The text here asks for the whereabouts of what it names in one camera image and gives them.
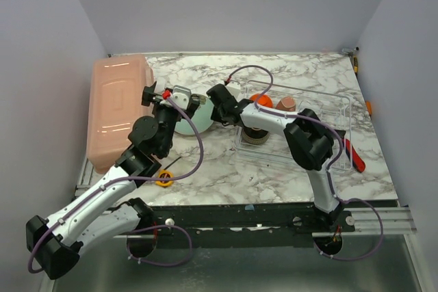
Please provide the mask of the mint floral round plate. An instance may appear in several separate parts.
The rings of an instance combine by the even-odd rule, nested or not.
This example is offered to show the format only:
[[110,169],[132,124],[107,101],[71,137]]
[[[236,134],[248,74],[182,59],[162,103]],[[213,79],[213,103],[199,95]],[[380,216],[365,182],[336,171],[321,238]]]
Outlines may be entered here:
[[[212,124],[213,120],[211,119],[212,111],[214,109],[213,103],[210,99],[202,94],[195,94],[195,96],[199,99],[200,105],[199,108],[195,111],[191,121],[193,122],[196,130],[199,133],[205,132]],[[175,132],[179,135],[184,136],[195,136],[195,133],[189,123],[182,118],[175,127]]]

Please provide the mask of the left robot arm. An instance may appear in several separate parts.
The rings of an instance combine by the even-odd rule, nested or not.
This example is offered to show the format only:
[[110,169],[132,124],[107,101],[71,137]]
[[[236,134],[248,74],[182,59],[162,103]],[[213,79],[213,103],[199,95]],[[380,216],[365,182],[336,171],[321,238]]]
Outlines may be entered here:
[[153,114],[135,121],[129,147],[107,173],[59,211],[46,218],[36,215],[26,223],[30,273],[43,271],[50,279],[58,279],[95,244],[141,224],[153,224],[152,210],[139,199],[124,203],[108,215],[104,211],[144,182],[155,182],[160,160],[172,148],[176,123],[190,119],[199,106],[188,88],[176,85],[162,93],[154,89],[145,87],[142,93],[142,104],[152,105]]

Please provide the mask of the beige bowl dark rim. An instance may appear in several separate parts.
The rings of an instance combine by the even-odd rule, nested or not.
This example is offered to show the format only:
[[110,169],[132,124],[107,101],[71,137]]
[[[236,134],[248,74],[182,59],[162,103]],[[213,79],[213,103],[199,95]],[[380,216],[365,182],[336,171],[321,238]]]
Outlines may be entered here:
[[242,139],[252,145],[261,145],[269,139],[270,133],[263,129],[253,129],[244,127],[242,129]]

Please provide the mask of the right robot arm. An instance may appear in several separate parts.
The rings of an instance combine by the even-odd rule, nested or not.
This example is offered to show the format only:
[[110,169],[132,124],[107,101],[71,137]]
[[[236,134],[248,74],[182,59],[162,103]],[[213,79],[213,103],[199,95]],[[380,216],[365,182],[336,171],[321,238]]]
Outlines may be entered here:
[[243,98],[238,101],[223,84],[207,91],[214,105],[211,119],[242,129],[247,142],[264,143],[270,135],[285,138],[292,159],[306,170],[313,190],[314,221],[320,228],[332,226],[343,211],[330,173],[337,131],[319,120],[311,109],[287,112]]

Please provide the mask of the pink floral mug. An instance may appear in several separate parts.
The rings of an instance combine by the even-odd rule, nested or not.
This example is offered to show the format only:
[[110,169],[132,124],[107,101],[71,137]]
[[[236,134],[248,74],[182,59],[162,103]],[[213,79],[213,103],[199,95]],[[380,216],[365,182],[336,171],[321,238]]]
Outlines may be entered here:
[[283,97],[277,103],[276,109],[287,112],[296,111],[296,101],[290,96]]

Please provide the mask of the orange bowl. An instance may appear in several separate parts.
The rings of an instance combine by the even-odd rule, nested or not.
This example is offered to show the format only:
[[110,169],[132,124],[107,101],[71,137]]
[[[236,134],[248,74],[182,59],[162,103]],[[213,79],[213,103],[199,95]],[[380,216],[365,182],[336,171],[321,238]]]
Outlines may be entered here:
[[257,103],[258,103],[259,105],[264,106],[264,107],[273,108],[273,101],[272,101],[272,99],[271,99],[268,95],[266,95],[266,94],[264,94],[264,95],[254,94],[254,95],[252,95],[252,96],[250,97],[250,100],[251,100],[251,101],[256,101],[256,100],[258,100]]

